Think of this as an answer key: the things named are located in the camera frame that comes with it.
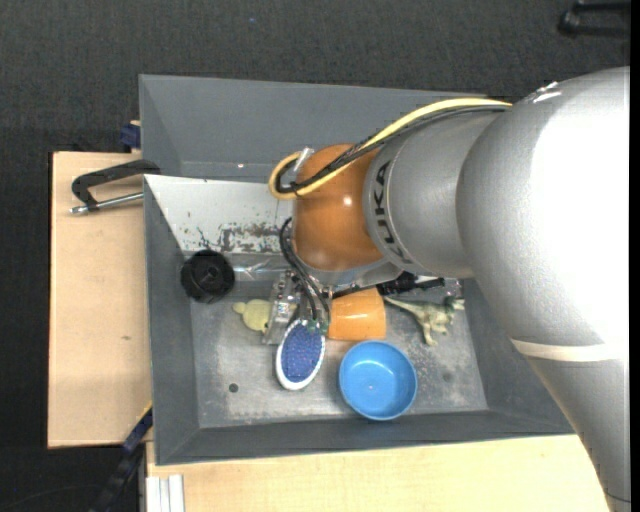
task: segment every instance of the black clamp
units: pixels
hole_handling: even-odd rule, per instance
[[[95,212],[102,208],[116,206],[135,199],[142,199],[143,194],[142,192],[139,192],[98,202],[96,198],[91,195],[91,192],[89,192],[90,187],[96,187],[111,181],[121,180],[130,176],[135,176],[136,174],[160,174],[160,168],[149,160],[136,160],[134,162],[128,162],[126,164],[116,165],[115,167],[109,167],[107,169],[101,169],[99,171],[78,176],[71,184],[71,191],[84,203],[84,206],[76,206],[71,208],[69,211],[71,213]]]

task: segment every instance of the beige toy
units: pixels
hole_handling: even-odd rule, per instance
[[[236,302],[233,310],[242,315],[242,321],[249,329],[260,331],[263,334],[267,330],[269,317],[271,316],[271,302],[262,299],[251,299],[249,302]]]
[[[410,302],[390,297],[385,297],[384,300],[412,313],[422,327],[425,343],[430,346],[438,344],[431,336],[431,331],[447,334],[447,325],[453,322],[456,310],[464,309],[464,300],[462,299],[447,300],[444,304]]]

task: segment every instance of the gray plastic tray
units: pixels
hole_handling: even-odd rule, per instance
[[[387,339],[410,357],[419,379],[410,411],[389,423],[358,417],[340,397],[337,368],[350,343],[329,341],[314,382],[302,392],[285,391],[273,372],[275,347],[263,345],[231,310],[234,301],[268,297],[283,262],[271,244],[255,240],[253,228],[273,232],[290,212],[288,203],[269,199],[264,185],[241,182],[264,182],[275,161],[302,145],[360,140],[443,96],[450,94],[141,78],[145,158],[164,174],[206,177],[145,180],[160,464],[571,432],[473,281],[464,283],[465,311],[435,347],[424,344],[408,313],[387,306]],[[224,236],[229,230],[235,244]],[[194,303],[178,273],[202,247],[224,252],[234,266],[262,265],[264,273],[240,272],[224,300]]]

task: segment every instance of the gray robot arm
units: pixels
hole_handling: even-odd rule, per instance
[[[363,201],[396,266],[477,280],[612,510],[631,509],[629,77],[554,83],[507,112],[396,140],[372,162]]]

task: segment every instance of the yellow cable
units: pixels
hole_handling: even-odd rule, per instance
[[[413,112],[409,112],[407,115],[401,117],[397,121],[394,121],[389,126],[379,131],[376,135],[374,135],[371,139],[369,139],[366,143],[362,145],[362,149],[371,146],[379,142],[380,140],[393,135],[398,130],[404,128],[409,123],[424,117],[429,114],[433,114],[435,112],[439,112],[440,110],[452,109],[452,108],[465,108],[465,107],[479,107],[479,106],[511,106],[511,103],[507,103],[504,101],[490,100],[486,98],[454,98],[450,100],[438,101],[436,103],[432,103],[430,105],[426,105],[421,107]],[[269,190],[277,199],[295,199],[296,196],[304,196],[317,190],[321,186],[323,186],[328,181],[335,178],[338,174],[343,172],[351,162],[348,164],[339,167],[331,174],[320,178],[318,181],[315,181],[306,187],[299,188],[296,192],[278,192],[275,187],[276,180],[278,178],[278,173],[284,168],[285,165],[291,163],[293,160],[296,160],[300,156],[300,152],[293,153],[292,155],[287,156],[284,160],[282,160],[271,173],[269,177]]]
[[[273,197],[277,199],[295,199],[296,195],[293,192],[278,192],[276,190],[276,181],[280,179],[278,176],[280,174],[280,171],[282,171],[282,169],[284,169],[287,165],[289,165],[294,160],[297,160],[298,157],[300,156],[300,153],[301,151],[298,151],[296,153],[290,154],[289,156],[285,156],[282,160],[280,160],[278,165],[276,165],[273,168],[273,171],[271,171],[271,176],[269,176],[268,185],[269,185],[269,191],[271,192],[271,195],[273,195]]]

